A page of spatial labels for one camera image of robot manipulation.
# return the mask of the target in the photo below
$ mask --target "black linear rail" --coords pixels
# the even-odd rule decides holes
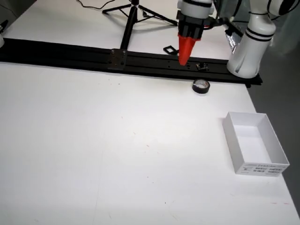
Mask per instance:
[[[203,78],[215,82],[243,83],[248,87],[262,84],[259,75],[243,79],[230,74],[226,68],[227,60],[190,58],[186,66],[181,66],[175,55],[127,52],[125,66],[118,70],[111,69],[109,64],[110,49],[9,38],[4,40],[5,44],[0,48],[0,61],[3,62],[175,79]],[[209,70],[199,71],[196,66],[199,62],[206,63]]]

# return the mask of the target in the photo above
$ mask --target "black cable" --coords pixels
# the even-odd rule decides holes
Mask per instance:
[[[240,9],[240,5],[242,4],[242,0],[239,0],[238,1],[238,4],[236,5],[236,8],[235,8],[235,11],[234,11],[234,13],[233,13],[233,17],[235,17],[236,15],[237,15],[237,13],[238,13],[238,11],[239,11],[239,9]]]
[[[116,0],[110,0],[110,1],[108,1],[107,3],[105,3],[105,4],[104,4],[102,7],[100,7],[100,8],[94,7],[94,6],[85,6],[80,0],[76,0],[76,1],[79,2],[80,5],[81,5],[82,7],[84,7],[84,8],[92,8],[92,9],[101,10],[101,9],[103,9],[108,3],[113,2],[113,1],[116,1]]]
[[[3,8],[5,8],[5,9],[7,9],[7,10],[10,11],[12,14],[14,14],[15,17],[17,17],[17,15],[13,12],[13,10],[11,10],[11,9],[9,9],[9,8],[7,8],[7,7],[5,7],[5,6],[2,5],[2,4],[0,4],[0,6],[3,7]]]

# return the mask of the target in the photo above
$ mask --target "orange cone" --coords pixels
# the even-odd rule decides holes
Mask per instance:
[[[180,65],[184,66],[186,65],[193,47],[196,43],[196,41],[199,41],[200,39],[193,39],[191,37],[182,37],[181,35],[178,35],[179,37],[179,63]]]

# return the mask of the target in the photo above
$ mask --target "black band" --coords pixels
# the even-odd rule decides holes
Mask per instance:
[[[250,14],[253,14],[253,15],[267,15],[268,13],[253,13],[251,11],[249,11]]]
[[[184,2],[196,6],[202,6],[205,8],[210,8],[212,6],[212,3],[203,3],[203,2],[198,2],[198,1],[193,1],[193,0],[183,0]]]
[[[251,34],[260,36],[262,38],[270,38],[274,35],[274,34],[259,34],[259,33],[256,33],[255,31],[251,30],[249,27],[247,27],[247,31],[249,31]]]
[[[199,79],[193,82],[193,90],[199,94],[205,94],[210,89],[210,83],[206,80]]]
[[[268,1],[268,5],[267,5],[267,11],[268,11],[268,13],[270,13],[270,5],[271,5],[271,2],[272,2],[272,0],[269,0],[269,1]]]
[[[245,34],[246,34],[247,37],[249,37],[249,38],[251,38],[251,39],[253,39],[255,41],[267,42],[267,41],[271,41],[272,40],[271,38],[269,38],[269,39],[259,39],[259,38],[253,37],[250,34],[248,34],[247,31],[245,32]]]

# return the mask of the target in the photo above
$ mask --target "tripod leg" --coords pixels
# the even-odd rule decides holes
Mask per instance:
[[[167,17],[164,17],[163,15],[160,15],[160,14],[158,14],[156,12],[153,12],[152,10],[150,10],[148,8],[145,8],[144,6],[141,6],[141,5],[139,5],[139,8],[142,9],[142,10],[144,10],[147,13],[151,13],[152,15],[157,16],[158,18],[160,18],[162,20],[165,20],[165,21],[173,24],[174,26],[177,26],[177,21],[175,21],[175,20],[170,20]]]
[[[129,12],[129,17],[126,23],[125,31],[124,31],[124,36],[122,39],[121,47],[120,49],[128,49],[129,41],[130,41],[130,36],[132,33],[133,25],[137,22],[137,7],[132,6]]]
[[[120,10],[120,9],[124,9],[124,8],[129,8],[129,7],[131,7],[131,4],[124,5],[124,6],[118,6],[115,8],[109,8],[109,9],[103,10],[102,13],[107,14],[108,12],[111,12],[111,11]]]

